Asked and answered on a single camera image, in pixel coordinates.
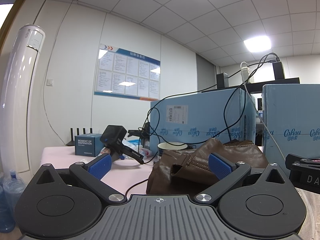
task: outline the water bottle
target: water bottle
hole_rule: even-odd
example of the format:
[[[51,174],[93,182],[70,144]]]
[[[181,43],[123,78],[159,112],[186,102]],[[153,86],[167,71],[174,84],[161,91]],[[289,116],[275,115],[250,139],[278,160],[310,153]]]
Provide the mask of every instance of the water bottle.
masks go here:
[[[16,172],[14,170],[10,170],[10,177],[4,179],[3,189],[5,197],[8,201],[12,217],[14,217],[14,207],[16,206],[16,203],[18,202],[25,188],[26,185],[23,183],[21,179],[17,178]]]
[[[10,208],[4,195],[4,190],[0,186],[0,233],[10,233],[15,227]]]
[[[4,174],[3,174],[3,172],[0,172],[0,186],[1,187],[3,185],[3,180],[4,180]]]

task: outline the metal screw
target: metal screw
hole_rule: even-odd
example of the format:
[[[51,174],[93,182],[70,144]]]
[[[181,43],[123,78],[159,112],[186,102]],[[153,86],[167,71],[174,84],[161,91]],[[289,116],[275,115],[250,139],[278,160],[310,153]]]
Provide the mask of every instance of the metal screw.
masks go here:
[[[198,201],[202,201],[202,202],[208,202],[212,199],[212,197],[208,194],[199,194],[196,196],[196,199]]]
[[[124,196],[121,194],[112,194],[109,196],[109,200],[114,201],[114,202],[119,202],[124,199]]]

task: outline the blue product box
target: blue product box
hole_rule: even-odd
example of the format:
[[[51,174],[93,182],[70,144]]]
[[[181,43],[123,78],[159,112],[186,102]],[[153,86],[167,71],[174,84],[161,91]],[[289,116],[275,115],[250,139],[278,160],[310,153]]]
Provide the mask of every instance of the blue product box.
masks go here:
[[[263,121],[284,157],[289,153],[320,158],[320,84],[265,85],[262,90]],[[265,130],[263,152],[289,176],[284,159]]]
[[[156,128],[156,133],[168,142],[187,143],[192,148],[201,144],[196,142],[206,141],[226,128],[223,119],[224,107],[234,89],[218,90],[200,94],[193,94],[161,101],[150,114],[150,132]],[[245,91],[238,89],[232,96],[226,109],[228,125],[235,123],[244,107]],[[255,110],[250,98],[246,96],[246,106],[240,121],[230,128],[231,139],[255,141]],[[151,102],[151,107],[159,101]],[[222,143],[230,141],[228,131],[216,137]],[[159,144],[156,135],[150,136],[150,150],[157,152]]]
[[[75,136],[76,155],[96,157],[104,147],[100,133],[87,133]]]

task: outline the bulletin board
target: bulletin board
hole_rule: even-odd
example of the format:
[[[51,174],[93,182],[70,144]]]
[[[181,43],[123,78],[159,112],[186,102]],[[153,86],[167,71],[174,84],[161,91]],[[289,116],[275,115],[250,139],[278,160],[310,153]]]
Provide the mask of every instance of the bulletin board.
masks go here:
[[[160,97],[160,61],[100,44],[94,95],[154,101]]]

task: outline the white paper cup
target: white paper cup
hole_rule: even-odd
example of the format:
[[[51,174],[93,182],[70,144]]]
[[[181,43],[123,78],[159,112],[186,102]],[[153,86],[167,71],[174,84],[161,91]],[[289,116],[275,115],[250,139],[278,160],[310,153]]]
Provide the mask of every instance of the white paper cup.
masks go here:
[[[179,142],[169,142],[169,143],[159,143],[158,144],[158,156],[161,158],[164,150],[184,150],[188,148],[188,145]]]

